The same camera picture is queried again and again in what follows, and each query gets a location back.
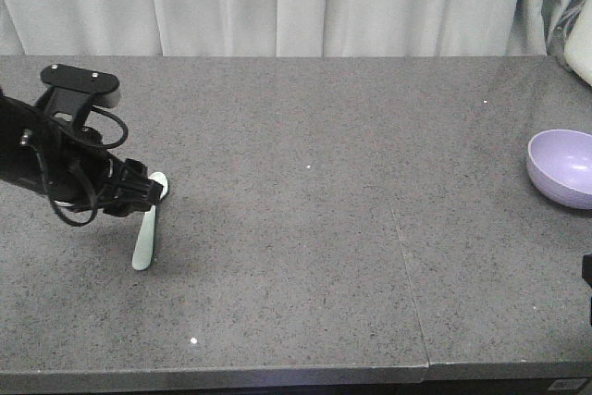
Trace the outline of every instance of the black mount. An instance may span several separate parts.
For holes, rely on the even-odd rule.
[[[582,259],[582,278],[592,287],[592,253],[585,254]],[[590,300],[590,325],[592,325],[592,299]]]
[[[120,145],[127,137],[127,128],[120,119],[96,108],[113,108],[118,104],[118,78],[99,71],[53,64],[42,70],[41,80],[48,89],[35,108],[63,129],[60,143],[62,152],[68,154],[65,156],[68,169],[71,171],[72,165],[86,164],[86,168],[79,170],[90,179],[96,193],[95,199],[86,193],[83,199],[67,203],[67,210],[82,212],[103,208],[108,215],[127,216],[134,211],[148,211],[158,204],[162,186],[147,178],[146,166],[134,159],[122,162],[106,151]],[[101,133],[84,126],[92,111],[116,121],[124,131],[120,142],[102,145]]]

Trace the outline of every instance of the label sticker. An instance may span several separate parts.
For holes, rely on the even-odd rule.
[[[556,379],[547,390],[578,390],[587,380],[588,378]]]

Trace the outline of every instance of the black device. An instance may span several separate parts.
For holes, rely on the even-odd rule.
[[[42,70],[41,80],[48,88],[35,105],[0,89],[0,179],[46,195],[60,219],[76,227],[99,209],[123,217],[158,204],[162,186],[147,178],[146,166],[108,152],[128,136],[125,123],[104,110],[118,104],[117,77],[55,64]],[[102,143],[101,133],[85,126],[92,112],[121,127],[118,141]],[[90,215],[79,222],[64,210]]]

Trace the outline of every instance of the black cable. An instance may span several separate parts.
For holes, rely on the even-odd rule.
[[[99,115],[103,115],[105,117],[108,117],[109,119],[113,120],[121,128],[121,137],[117,141],[111,142],[111,143],[93,143],[93,142],[89,142],[89,141],[79,138],[77,135],[73,134],[73,132],[67,131],[61,125],[60,125],[60,129],[62,129],[70,139],[72,139],[75,142],[80,143],[86,147],[89,147],[89,148],[110,150],[112,148],[117,148],[119,145],[121,145],[123,142],[126,141],[126,139],[128,138],[129,130],[128,130],[128,126],[126,125],[126,123],[123,120],[121,120],[119,117],[109,113],[108,111],[104,111],[104,109],[99,108],[97,106],[91,107],[91,110]]]
[[[57,205],[57,201],[53,198],[52,194],[51,194],[51,188],[49,186],[49,176],[47,174],[47,163],[45,162],[45,156],[43,155],[43,152],[41,150],[39,150],[37,147],[35,147],[34,145],[28,144],[28,146],[30,146],[30,148],[33,149],[33,151],[35,152],[35,155],[37,156],[37,162],[39,164],[39,169],[41,170],[41,181],[42,181],[42,185],[43,185],[43,191],[45,192],[45,194],[47,195],[47,199],[49,200],[49,204],[52,207],[52,210],[54,210],[54,213],[57,215],[57,217],[59,217],[62,221],[64,221],[66,224],[68,224],[69,226],[72,227],[82,227],[82,226],[86,226],[87,224],[93,222],[93,220],[96,218],[97,213],[98,213],[98,208],[97,208],[97,195],[94,192],[94,188],[92,186],[92,184],[89,182],[89,180],[86,178],[86,176],[84,176],[84,173],[82,172],[82,169],[80,168],[80,165],[78,164],[72,164],[69,166],[68,170],[70,170],[70,173],[72,173],[74,175],[74,177],[79,181],[80,185],[82,186],[82,188],[84,189],[84,192],[86,193],[86,196],[89,199],[89,204],[91,206],[91,215],[89,216],[89,218],[86,221],[76,221],[74,219],[70,219],[69,217],[66,216],[66,214],[62,211],[62,209],[59,207],[59,205]]]

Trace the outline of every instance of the gray table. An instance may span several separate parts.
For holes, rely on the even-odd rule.
[[[524,171],[539,130],[592,132],[553,59],[11,56],[5,93],[53,62],[119,77],[115,154],[171,193],[136,272],[140,215],[69,228],[0,184],[0,392],[592,376],[592,215]]]

